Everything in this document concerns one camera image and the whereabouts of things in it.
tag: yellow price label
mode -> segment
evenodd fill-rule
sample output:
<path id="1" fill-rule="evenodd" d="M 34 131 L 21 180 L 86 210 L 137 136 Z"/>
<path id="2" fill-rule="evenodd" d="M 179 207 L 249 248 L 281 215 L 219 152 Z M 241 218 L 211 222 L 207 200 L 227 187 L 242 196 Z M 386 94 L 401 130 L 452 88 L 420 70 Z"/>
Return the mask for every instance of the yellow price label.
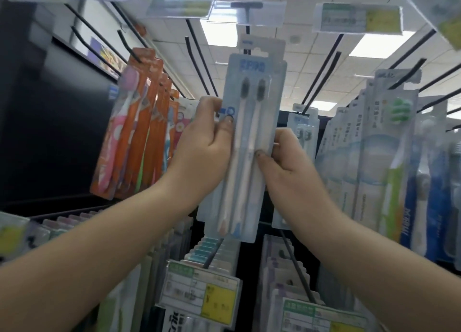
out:
<path id="1" fill-rule="evenodd" d="M 235 291 L 214 284 L 207 284 L 200 316 L 230 325 L 235 298 Z"/>
<path id="2" fill-rule="evenodd" d="M 367 10 L 366 32 L 400 33 L 400 11 L 383 9 Z"/>
<path id="3" fill-rule="evenodd" d="M 340 322 L 331 322 L 330 332 L 365 332 L 363 328 L 346 325 Z"/>
<path id="4" fill-rule="evenodd" d="M 461 15 L 442 22 L 438 26 L 438 29 L 454 50 L 461 49 Z"/>
<path id="5" fill-rule="evenodd" d="M 16 226 L 5 226 L 0 229 L 0 255 L 10 255 L 17 251 L 24 230 L 24 227 Z"/>

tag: pink toothbrush handle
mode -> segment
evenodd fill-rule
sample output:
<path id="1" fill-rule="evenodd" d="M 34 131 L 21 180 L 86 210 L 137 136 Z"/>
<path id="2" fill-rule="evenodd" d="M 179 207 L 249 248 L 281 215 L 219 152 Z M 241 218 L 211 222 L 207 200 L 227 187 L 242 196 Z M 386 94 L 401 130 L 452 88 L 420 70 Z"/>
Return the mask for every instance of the pink toothbrush handle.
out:
<path id="1" fill-rule="evenodd" d="M 111 134 L 107 144 L 106 156 L 104 158 L 106 162 L 101 165 L 99 172 L 98 189 L 100 193 L 104 193 L 109 187 L 114 168 L 115 154 L 117 153 L 118 139 L 120 138 L 120 133 L 122 132 L 126 117 L 126 115 L 117 116 L 112 122 Z"/>

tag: right arm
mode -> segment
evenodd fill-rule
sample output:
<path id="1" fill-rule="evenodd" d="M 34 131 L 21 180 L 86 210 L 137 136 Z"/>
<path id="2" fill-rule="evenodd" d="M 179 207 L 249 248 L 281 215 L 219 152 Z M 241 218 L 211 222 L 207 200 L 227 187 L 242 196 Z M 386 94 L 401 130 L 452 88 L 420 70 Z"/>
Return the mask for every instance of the right arm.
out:
<path id="1" fill-rule="evenodd" d="M 392 332 L 460 329 L 461 279 L 343 214 L 291 130 L 257 160 L 296 237 Z"/>

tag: fluorescent light panel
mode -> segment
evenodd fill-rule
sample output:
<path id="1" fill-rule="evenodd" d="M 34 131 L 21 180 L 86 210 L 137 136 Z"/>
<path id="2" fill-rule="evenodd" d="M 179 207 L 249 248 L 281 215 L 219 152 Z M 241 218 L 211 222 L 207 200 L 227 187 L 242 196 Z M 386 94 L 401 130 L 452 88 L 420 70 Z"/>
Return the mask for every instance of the fluorescent light panel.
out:
<path id="1" fill-rule="evenodd" d="M 237 25 L 200 20 L 208 45 L 237 46 Z"/>
<path id="2" fill-rule="evenodd" d="M 349 56 L 387 59 L 399 49 L 415 32 L 403 31 L 403 35 L 366 34 Z"/>
<path id="3" fill-rule="evenodd" d="M 336 103 L 332 103 L 329 101 L 319 101 L 319 100 L 314 100 L 311 104 L 311 107 L 315 107 L 321 111 L 329 111 L 335 106 L 336 106 Z"/>

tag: hand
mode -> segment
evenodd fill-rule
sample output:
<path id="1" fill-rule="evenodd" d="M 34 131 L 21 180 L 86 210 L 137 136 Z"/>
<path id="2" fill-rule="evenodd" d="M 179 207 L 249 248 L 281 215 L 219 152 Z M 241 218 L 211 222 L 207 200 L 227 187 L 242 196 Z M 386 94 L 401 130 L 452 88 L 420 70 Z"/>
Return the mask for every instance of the hand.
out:
<path id="1" fill-rule="evenodd" d="M 215 124 L 214 113 L 222 100 L 204 96 L 195 118 L 183 131 L 171 165 L 164 176 L 171 181 L 178 200 L 196 207 L 224 178 L 233 138 L 233 118 Z"/>
<path id="2" fill-rule="evenodd" d="M 262 151 L 256 159 L 275 208 L 295 230 L 298 221 L 334 209 L 315 167 L 288 128 L 277 128 L 272 158 Z"/>

